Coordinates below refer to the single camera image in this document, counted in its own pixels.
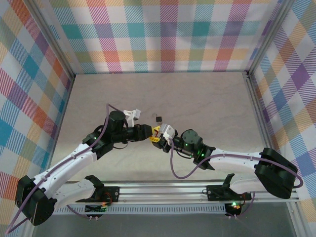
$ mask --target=small cube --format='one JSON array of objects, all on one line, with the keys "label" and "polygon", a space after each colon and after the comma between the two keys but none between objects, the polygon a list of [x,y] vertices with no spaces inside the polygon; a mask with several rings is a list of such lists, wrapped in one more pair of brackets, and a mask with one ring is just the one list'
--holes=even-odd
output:
[{"label": "small cube", "polygon": [[161,116],[156,117],[156,122],[162,122],[162,117]]}]

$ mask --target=floor surface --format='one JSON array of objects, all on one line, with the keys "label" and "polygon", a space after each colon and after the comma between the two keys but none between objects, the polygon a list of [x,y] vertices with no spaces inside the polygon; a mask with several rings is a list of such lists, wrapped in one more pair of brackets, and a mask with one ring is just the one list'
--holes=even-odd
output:
[{"label": "floor surface", "polygon": [[[106,103],[141,110],[138,123],[156,126],[156,114],[179,134],[194,129],[205,144],[227,151],[261,151],[263,142],[241,73],[157,73],[77,75],[52,164],[71,153],[87,134],[104,123]],[[178,175],[193,160],[175,154]],[[169,154],[149,140],[113,150],[77,173],[100,180],[174,180]],[[227,173],[198,169],[189,179],[223,179]]]}]

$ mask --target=black bracket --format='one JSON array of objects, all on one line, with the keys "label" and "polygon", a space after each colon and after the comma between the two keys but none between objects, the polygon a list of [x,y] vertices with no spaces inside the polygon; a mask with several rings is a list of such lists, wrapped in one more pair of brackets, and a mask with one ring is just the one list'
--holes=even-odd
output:
[{"label": "black bracket", "polygon": [[95,187],[95,191],[90,198],[81,199],[76,202],[118,202],[119,201],[119,187],[109,186],[105,187],[104,184],[94,175],[86,176],[85,179],[89,180]]},{"label": "black bracket", "polygon": [[[271,148],[265,148],[260,155],[264,159],[282,164],[297,173],[297,167],[294,164]],[[293,174],[265,161],[259,161],[255,168],[255,174],[270,194],[283,199],[291,197],[295,182]]]},{"label": "black bracket", "polygon": [[251,200],[251,194],[243,195],[235,193],[230,189],[230,182],[235,174],[227,175],[223,185],[208,185],[206,186],[207,199],[209,201],[243,201]]},{"label": "black bracket", "polygon": [[[34,179],[30,179],[28,176],[24,176],[19,180],[15,195],[15,205],[17,207],[21,207],[26,196],[34,187]],[[48,199],[44,192],[44,188],[37,188],[22,210],[34,226],[40,225],[53,214],[54,204],[57,202],[56,199]]]}]

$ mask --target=cable clip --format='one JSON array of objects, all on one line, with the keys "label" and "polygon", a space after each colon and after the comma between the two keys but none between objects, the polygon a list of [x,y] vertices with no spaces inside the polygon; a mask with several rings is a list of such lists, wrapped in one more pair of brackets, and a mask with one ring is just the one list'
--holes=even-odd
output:
[{"label": "cable clip", "polygon": [[46,176],[45,176],[45,175],[42,175],[40,178],[41,178],[41,179],[43,179],[43,180],[44,180],[44,182],[47,180],[47,178],[46,178]]}]

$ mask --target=plaid wall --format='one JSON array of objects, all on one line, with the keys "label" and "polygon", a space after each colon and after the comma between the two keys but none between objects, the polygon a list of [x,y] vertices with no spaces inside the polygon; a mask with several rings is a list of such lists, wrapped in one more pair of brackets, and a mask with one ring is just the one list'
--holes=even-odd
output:
[{"label": "plaid wall", "polygon": [[296,0],[255,78],[274,146],[305,181],[297,192],[316,234],[316,0]]},{"label": "plaid wall", "polygon": [[244,71],[282,0],[36,0],[77,73]]},{"label": "plaid wall", "polygon": [[22,0],[1,0],[0,236],[15,213],[17,181],[48,163],[70,86]]}]

